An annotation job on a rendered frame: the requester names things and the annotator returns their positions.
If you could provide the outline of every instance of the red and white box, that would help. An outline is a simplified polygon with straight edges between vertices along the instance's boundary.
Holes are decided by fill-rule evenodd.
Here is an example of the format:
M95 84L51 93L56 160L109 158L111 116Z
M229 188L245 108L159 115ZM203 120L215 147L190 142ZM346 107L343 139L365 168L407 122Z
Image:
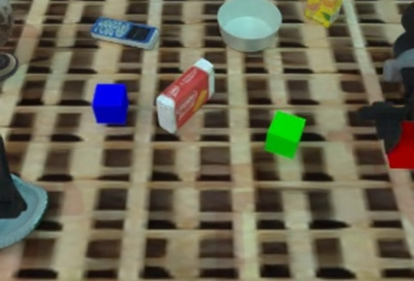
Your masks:
M205 59L194 63L157 96L160 127L175 133L214 94L214 66Z

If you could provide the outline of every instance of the blue cube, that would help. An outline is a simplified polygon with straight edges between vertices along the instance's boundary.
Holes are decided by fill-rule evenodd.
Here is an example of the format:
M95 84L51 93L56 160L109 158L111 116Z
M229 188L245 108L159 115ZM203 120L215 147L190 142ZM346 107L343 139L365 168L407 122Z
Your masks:
M128 93L124 84L97 84L92 108L99 124L125 124Z

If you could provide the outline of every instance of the remote control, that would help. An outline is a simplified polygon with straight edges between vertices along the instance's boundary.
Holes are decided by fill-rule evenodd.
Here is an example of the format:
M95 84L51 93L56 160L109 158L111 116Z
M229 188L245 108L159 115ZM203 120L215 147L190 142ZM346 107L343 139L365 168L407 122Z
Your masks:
M91 35L96 39L149 50L157 42L159 31L148 25L100 17L92 26Z

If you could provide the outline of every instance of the light blue bowl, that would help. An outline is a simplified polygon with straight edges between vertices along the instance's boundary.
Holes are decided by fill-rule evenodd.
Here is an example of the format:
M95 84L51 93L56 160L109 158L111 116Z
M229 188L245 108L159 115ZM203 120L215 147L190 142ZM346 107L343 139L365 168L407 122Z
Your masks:
M0 249L19 242L28 236L40 222L47 207L44 189L26 183L12 174L12 179L27 203L26 211L15 219L0 219Z

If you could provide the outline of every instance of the cube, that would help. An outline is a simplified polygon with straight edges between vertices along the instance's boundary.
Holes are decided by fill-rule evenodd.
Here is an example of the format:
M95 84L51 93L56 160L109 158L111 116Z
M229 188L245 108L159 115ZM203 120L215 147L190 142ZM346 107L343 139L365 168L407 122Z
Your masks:
M277 111L267 130L265 150L287 158L294 158L305 128L306 120Z
M92 109L99 124L125 124L128 93L124 84L97 84Z
M391 169L414 170L414 122L404 121L398 144L387 154Z

